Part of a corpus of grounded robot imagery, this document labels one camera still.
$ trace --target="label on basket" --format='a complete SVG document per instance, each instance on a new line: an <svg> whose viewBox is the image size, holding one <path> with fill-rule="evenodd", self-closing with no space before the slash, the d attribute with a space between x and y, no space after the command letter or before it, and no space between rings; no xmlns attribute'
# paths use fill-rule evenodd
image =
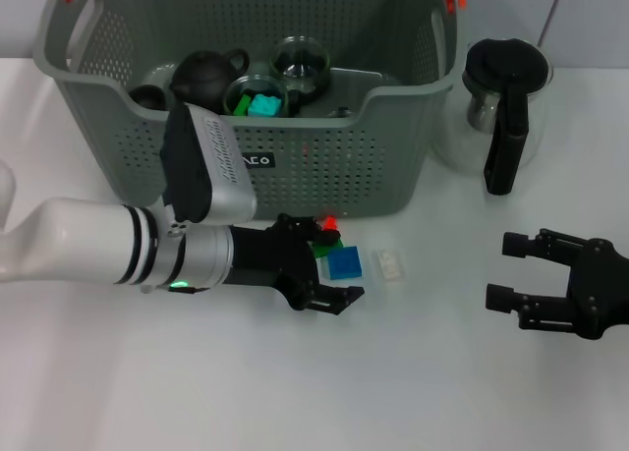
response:
<svg viewBox="0 0 629 451"><path fill-rule="evenodd" d="M275 156L271 152L243 153L247 169L271 169L275 167Z"/></svg>

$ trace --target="black ring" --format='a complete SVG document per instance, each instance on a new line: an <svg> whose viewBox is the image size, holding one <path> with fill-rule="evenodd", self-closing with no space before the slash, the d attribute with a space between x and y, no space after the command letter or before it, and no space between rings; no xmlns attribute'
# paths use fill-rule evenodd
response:
<svg viewBox="0 0 629 451"><path fill-rule="evenodd" d="M146 255L146 263L144 264L142 274L140 274L140 277L136 282L131 283L132 286L142 284L142 282L144 282L150 274L150 271L153 270L155 258L157 257L157 247L159 246L157 222L155 221L155 217L146 208L141 208L140 211L146 217L146 223L148 224L148 254Z"/></svg>
<svg viewBox="0 0 629 451"><path fill-rule="evenodd" d="M134 224L134 249L131 252L131 259L129 260L129 267L127 267L127 271L120 278L118 282L115 284L125 284L131 279L136 268L138 267L138 261L140 260L140 248L142 247L142 230L140 229L140 218L138 217L138 213L132 207L128 205L123 205L129 213L131 214L131 221Z"/></svg>
<svg viewBox="0 0 629 451"><path fill-rule="evenodd" d="M175 265L173 266L173 271L168 276L168 279L164 281L164 286L169 286L175 282L177 276L181 272L181 268L184 266L184 259L186 258L186 235L184 235L183 240L179 244L179 249L177 250L177 260L175 261Z"/></svg>

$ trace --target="white wall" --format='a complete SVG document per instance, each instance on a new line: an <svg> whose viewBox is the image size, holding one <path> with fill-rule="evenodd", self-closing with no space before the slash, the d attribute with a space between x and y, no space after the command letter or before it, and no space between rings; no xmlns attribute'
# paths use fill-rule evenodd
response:
<svg viewBox="0 0 629 451"><path fill-rule="evenodd" d="M0 0L0 57L30 56L46 0Z"/></svg>
<svg viewBox="0 0 629 451"><path fill-rule="evenodd" d="M629 68L629 0L559 0L543 48L560 66Z"/></svg>
<svg viewBox="0 0 629 451"><path fill-rule="evenodd" d="M0 0L0 56L29 56L45 0ZM553 0L468 0L470 41L537 42ZM559 0L543 44L555 66L629 67L629 0Z"/></svg>

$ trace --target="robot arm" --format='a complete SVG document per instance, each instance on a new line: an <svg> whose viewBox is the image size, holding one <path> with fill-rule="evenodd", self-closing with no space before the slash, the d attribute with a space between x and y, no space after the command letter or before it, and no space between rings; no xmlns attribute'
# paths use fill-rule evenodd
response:
<svg viewBox="0 0 629 451"><path fill-rule="evenodd" d="M332 246L340 235L313 218L282 214L266 230L227 225L251 219L256 197L233 131L216 116L175 109L161 157L167 189L150 208L50 199L1 234L0 282L84 281L189 294L221 283L268 286L294 310L334 314L364 294L319 284L309 242ZM0 170L5 213L15 183L6 166Z"/></svg>
<svg viewBox="0 0 629 451"><path fill-rule="evenodd" d="M538 257L570 267L566 296L531 296L509 287L489 284L489 310L518 312L525 330L575 333L598 340L607 328L629 324L629 259L608 240L580 238L540 230L532 240L505 233L502 253Z"/></svg>

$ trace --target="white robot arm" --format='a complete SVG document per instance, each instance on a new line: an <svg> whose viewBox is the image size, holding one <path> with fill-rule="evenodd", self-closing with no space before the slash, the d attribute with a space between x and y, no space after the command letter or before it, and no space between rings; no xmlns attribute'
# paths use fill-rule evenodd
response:
<svg viewBox="0 0 629 451"><path fill-rule="evenodd" d="M338 314L358 287L319 284L309 242L340 235L313 218L279 215L266 230L250 220L256 197L233 130L216 115L180 105L160 153L167 188L150 208L56 198L0 235L0 282L24 280L132 284L193 294L221 283L270 286L295 310ZM15 192L0 165L0 227Z"/></svg>

